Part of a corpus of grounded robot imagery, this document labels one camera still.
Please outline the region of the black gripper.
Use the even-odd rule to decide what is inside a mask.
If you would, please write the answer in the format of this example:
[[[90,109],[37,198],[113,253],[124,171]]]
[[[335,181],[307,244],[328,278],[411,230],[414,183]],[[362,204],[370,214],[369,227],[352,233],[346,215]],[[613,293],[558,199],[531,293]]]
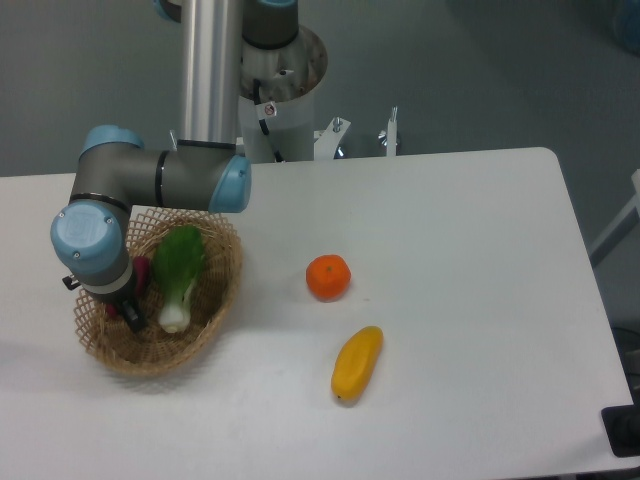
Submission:
[[[62,282],[69,291],[81,287],[94,300],[114,306],[133,333],[147,327],[146,316],[135,293],[137,275],[133,267],[127,267],[116,280],[105,285],[82,283],[73,274],[63,277]]]

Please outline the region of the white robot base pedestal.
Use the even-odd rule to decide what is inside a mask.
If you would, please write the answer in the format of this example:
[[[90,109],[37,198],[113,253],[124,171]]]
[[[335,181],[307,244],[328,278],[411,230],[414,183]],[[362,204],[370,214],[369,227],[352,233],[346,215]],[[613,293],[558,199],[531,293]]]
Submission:
[[[315,93],[327,67],[323,41],[303,25],[283,48],[243,45],[238,114],[244,155],[252,163],[314,157]]]

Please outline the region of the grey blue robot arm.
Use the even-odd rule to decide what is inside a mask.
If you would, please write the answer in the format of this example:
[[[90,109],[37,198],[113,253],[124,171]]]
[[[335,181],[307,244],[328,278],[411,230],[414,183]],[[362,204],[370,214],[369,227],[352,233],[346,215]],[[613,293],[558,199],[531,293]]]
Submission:
[[[180,127],[171,150],[149,151],[133,131],[92,129],[79,156],[69,203],[50,238],[59,260],[94,299],[113,306],[138,332],[146,319],[125,245],[135,205],[238,213],[249,202],[251,168],[236,152],[243,46],[260,52],[298,36],[295,1],[156,1],[181,24]]]

